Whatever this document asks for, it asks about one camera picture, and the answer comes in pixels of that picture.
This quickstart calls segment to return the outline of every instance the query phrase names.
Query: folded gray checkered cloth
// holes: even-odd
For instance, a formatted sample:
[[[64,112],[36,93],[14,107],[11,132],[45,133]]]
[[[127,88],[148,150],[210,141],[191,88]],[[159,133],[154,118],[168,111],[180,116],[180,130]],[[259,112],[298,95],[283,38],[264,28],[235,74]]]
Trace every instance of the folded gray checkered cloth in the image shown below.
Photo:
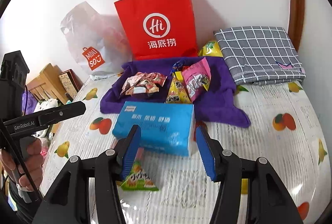
[[[214,35],[237,85],[305,78],[298,54],[281,27],[233,27],[214,31]]]

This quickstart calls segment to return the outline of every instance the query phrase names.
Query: purple blanket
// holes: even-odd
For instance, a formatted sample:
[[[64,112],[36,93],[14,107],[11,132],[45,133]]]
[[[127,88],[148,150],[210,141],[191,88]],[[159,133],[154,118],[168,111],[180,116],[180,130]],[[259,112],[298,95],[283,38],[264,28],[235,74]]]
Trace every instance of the purple blanket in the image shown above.
[[[180,59],[185,59],[185,65],[189,66],[202,60],[202,57],[165,58],[125,63],[122,65],[124,69],[122,76],[103,96],[100,102],[100,111],[102,113],[120,113],[125,101],[165,102],[172,80],[170,75],[172,66]],[[211,83],[209,90],[203,92],[194,101],[196,120],[249,127],[248,116],[233,104],[233,93],[236,86],[224,58],[207,56],[206,59],[211,69]],[[134,96],[125,96],[119,99],[124,82],[137,72],[159,72],[167,75],[168,78],[159,92],[149,99],[139,99]]]

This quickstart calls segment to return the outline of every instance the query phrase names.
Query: wooden headboard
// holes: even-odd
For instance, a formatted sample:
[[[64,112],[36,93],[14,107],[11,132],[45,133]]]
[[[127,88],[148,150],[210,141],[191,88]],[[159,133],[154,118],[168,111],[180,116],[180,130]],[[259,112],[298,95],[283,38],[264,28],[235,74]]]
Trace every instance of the wooden headboard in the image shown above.
[[[59,79],[59,73],[51,64],[46,65],[40,74],[27,84],[27,88],[37,100],[57,98],[63,104],[68,101],[65,95],[66,90]]]

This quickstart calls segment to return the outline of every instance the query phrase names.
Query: metal screw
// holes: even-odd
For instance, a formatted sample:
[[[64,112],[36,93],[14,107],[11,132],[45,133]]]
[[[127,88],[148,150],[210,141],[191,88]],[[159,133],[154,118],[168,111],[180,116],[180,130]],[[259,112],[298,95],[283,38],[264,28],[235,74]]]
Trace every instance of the metal screw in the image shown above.
[[[106,155],[110,156],[110,155],[114,155],[115,154],[115,151],[113,149],[108,149],[106,151]]]
[[[268,162],[268,160],[266,158],[259,158],[258,161],[261,163],[261,164],[266,164]]]
[[[71,163],[75,163],[77,160],[78,160],[78,156],[76,156],[76,155],[73,155],[73,156],[69,159],[69,161],[70,161]]]
[[[231,152],[230,150],[224,150],[224,151],[222,151],[222,154],[223,154],[224,156],[231,156],[231,155],[232,155],[232,152]]]

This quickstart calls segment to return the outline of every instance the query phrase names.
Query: yellow snack bag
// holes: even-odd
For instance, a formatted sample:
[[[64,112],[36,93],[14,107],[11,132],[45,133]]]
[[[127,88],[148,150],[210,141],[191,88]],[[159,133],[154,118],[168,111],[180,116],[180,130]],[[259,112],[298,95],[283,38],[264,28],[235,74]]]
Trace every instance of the yellow snack bag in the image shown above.
[[[198,56],[223,57],[218,42],[215,40],[207,42],[198,52]]]
[[[185,87],[176,76],[172,79],[165,103],[191,104]]]

